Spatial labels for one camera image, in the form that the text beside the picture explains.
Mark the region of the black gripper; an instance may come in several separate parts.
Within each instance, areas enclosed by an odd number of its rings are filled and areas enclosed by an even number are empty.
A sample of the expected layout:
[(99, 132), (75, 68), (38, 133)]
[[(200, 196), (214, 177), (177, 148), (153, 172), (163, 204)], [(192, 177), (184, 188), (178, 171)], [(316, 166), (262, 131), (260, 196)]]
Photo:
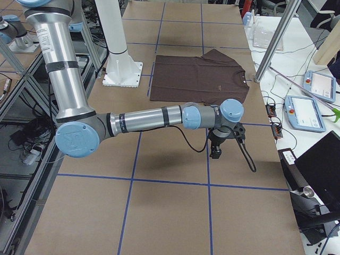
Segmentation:
[(245, 156), (245, 128), (241, 123), (236, 123), (233, 129), (229, 126), (221, 126), (218, 129), (210, 130), (208, 139), (211, 142), (209, 157), (212, 159), (218, 159), (221, 156), (222, 150), (220, 145), (227, 139), (234, 139), (237, 142), (241, 153)]

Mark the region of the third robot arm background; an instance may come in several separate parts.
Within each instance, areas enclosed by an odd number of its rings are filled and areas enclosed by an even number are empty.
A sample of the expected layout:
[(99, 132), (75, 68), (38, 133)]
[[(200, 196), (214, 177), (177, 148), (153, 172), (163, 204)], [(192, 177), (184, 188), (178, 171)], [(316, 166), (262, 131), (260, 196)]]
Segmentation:
[(14, 53), (34, 53), (39, 40), (31, 34), (16, 15), (1, 16), (1, 40)]

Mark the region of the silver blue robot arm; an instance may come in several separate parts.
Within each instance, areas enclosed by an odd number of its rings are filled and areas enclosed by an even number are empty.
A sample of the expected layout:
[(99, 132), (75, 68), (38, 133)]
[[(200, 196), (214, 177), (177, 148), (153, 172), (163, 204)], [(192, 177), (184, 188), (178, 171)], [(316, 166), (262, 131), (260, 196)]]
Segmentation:
[(208, 128), (214, 156), (240, 122), (244, 108), (235, 99), (220, 105), (187, 103), (122, 114), (98, 114), (89, 106), (75, 56), (70, 26), (82, 14), (80, 1), (21, 1), (26, 20), (35, 28), (56, 97), (55, 142), (59, 150), (74, 158), (88, 156), (99, 144), (121, 133), (177, 127)]

